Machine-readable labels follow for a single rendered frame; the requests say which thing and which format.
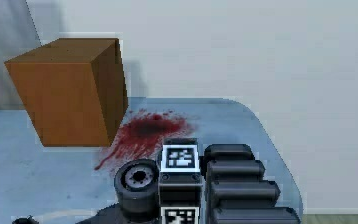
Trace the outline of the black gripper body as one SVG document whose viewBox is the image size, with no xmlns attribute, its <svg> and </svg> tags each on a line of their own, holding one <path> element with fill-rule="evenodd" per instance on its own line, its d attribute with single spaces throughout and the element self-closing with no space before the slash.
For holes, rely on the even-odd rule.
<svg viewBox="0 0 358 224">
<path fill-rule="evenodd" d="M 158 214 L 156 162 L 137 159 L 125 163 L 114 177 L 119 206 L 126 217 L 156 217 Z"/>
</svg>

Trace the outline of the pale blue bed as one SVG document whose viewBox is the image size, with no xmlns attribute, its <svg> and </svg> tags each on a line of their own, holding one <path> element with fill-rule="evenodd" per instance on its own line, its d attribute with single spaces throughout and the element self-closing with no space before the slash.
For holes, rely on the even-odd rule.
<svg viewBox="0 0 358 224">
<path fill-rule="evenodd" d="M 243 104 L 218 98 L 130 98 L 127 115 L 139 111 L 185 119 L 202 148 L 249 145 L 263 162 L 266 179 L 281 190 L 278 206 L 303 211 L 291 172 Z M 28 215 L 41 224 L 76 224 L 115 203 L 113 177 L 124 162 L 100 148 L 45 147 L 26 111 L 0 110 L 0 224 Z"/>
</svg>

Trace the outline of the brown wooden box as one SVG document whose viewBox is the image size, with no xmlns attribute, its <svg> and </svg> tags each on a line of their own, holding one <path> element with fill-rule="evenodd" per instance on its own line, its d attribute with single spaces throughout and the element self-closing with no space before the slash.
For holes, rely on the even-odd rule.
<svg viewBox="0 0 358 224">
<path fill-rule="evenodd" d="M 4 65 L 43 146 L 112 144 L 128 107 L 117 38 L 59 38 Z"/>
</svg>

